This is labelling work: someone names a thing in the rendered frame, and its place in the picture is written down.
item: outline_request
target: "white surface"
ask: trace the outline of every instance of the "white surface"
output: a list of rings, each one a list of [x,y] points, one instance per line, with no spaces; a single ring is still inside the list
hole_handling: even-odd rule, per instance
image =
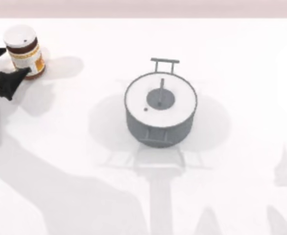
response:
[[[4,42],[12,48],[22,48],[36,39],[36,33],[28,25],[15,25],[4,33]]]
[[[175,96],[175,103],[166,110],[157,110],[147,103],[150,91],[159,88],[164,78],[164,88]],[[138,121],[154,127],[171,127],[183,123],[193,113],[197,101],[192,88],[182,79],[170,74],[150,74],[130,86],[126,96],[127,107]]]
[[[287,20],[5,19],[0,46],[22,23],[40,37],[47,71],[13,102],[0,100],[0,235],[194,235],[214,227],[212,213],[200,220],[206,207],[224,235],[287,230],[287,187],[274,184],[287,149]],[[102,166],[111,154],[114,165],[138,161],[123,94],[154,70],[151,57],[180,60],[175,72],[198,91],[195,126],[179,147],[187,164],[200,154],[211,170]],[[4,68],[12,69],[8,54]]]

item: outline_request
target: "gray pot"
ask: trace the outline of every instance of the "gray pot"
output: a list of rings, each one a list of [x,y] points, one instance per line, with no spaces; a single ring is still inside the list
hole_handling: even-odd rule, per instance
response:
[[[126,90],[127,126],[139,142],[165,148],[190,133],[198,99],[191,84],[174,74],[174,64],[179,61],[151,60],[156,62],[155,72],[138,77]],[[157,71],[159,62],[172,63],[172,71]]]

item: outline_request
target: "chocolate spread jar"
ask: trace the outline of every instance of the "chocolate spread jar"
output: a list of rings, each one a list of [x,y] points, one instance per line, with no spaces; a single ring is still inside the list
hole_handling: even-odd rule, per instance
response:
[[[38,78],[43,74],[45,63],[33,28],[27,25],[11,27],[4,34],[4,42],[15,69],[31,69],[26,80]]]

